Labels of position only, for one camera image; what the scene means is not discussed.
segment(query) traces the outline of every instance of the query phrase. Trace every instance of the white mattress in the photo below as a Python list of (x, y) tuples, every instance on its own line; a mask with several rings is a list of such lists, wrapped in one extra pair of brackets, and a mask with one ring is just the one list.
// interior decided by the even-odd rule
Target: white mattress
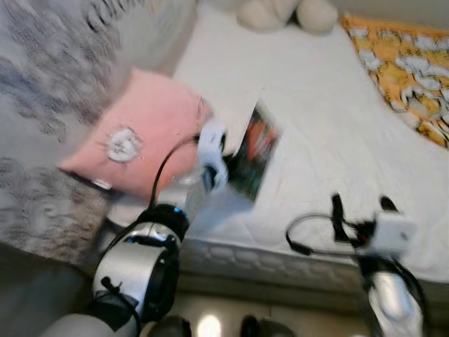
[[(212, 105), (229, 130), (228, 149), (259, 98), (283, 136), (253, 206), (232, 190), (211, 199), (187, 233), (183, 268), (350, 291), (358, 281), (351, 261), (291, 252), (286, 225), (306, 212), (328, 213), (334, 192), (348, 218), (370, 219), (385, 194), (418, 226), (404, 264), (421, 279), (449, 282), (449, 152), (388, 108), (344, 30), (256, 34), (209, 4), (200, 2), (198, 12), (175, 78)], [(331, 232), (314, 223), (295, 237), (333, 248)]]

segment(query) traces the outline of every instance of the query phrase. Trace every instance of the pink cushion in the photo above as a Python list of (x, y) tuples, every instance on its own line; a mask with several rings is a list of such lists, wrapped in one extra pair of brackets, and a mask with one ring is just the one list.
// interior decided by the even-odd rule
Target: pink cushion
[[(169, 78), (133, 70), (124, 95), (105, 112), (81, 149), (60, 167), (92, 181), (149, 199), (166, 155), (201, 131), (210, 115), (201, 96)], [(168, 160), (158, 191), (196, 163), (196, 146)]]

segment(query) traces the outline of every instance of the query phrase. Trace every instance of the floor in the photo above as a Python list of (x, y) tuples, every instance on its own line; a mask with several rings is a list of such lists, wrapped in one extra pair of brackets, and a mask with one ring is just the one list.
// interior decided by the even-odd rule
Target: floor
[[(190, 293), (177, 295), (171, 314), (180, 315), (190, 321), (193, 337), (239, 337), (241, 321), (249, 314), (257, 318), (269, 317), (283, 323), (292, 329), (297, 337), (368, 336), (360, 317)], [(204, 317), (208, 318), (209, 325), (211, 317), (215, 323), (218, 321), (221, 333), (201, 333), (205, 323)], [(152, 324), (148, 324), (141, 336), (147, 337), (151, 327)], [(432, 333), (432, 337), (444, 336), (447, 335), (438, 331)]]

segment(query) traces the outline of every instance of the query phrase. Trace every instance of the orange patterned fabric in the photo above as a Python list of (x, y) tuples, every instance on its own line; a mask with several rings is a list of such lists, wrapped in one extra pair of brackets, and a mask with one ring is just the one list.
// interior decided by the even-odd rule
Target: orange patterned fabric
[(391, 107), (417, 132), (449, 148), (449, 32), (356, 17), (342, 25)]

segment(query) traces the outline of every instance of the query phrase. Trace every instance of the stuffed animal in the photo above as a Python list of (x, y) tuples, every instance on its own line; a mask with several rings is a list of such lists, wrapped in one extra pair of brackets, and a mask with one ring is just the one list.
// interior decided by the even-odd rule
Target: stuffed animal
[(240, 7), (237, 21), (257, 32), (285, 27), (296, 11), (302, 29), (315, 34), (329, 33), (338, 19), (328, 0), (249, 0)]

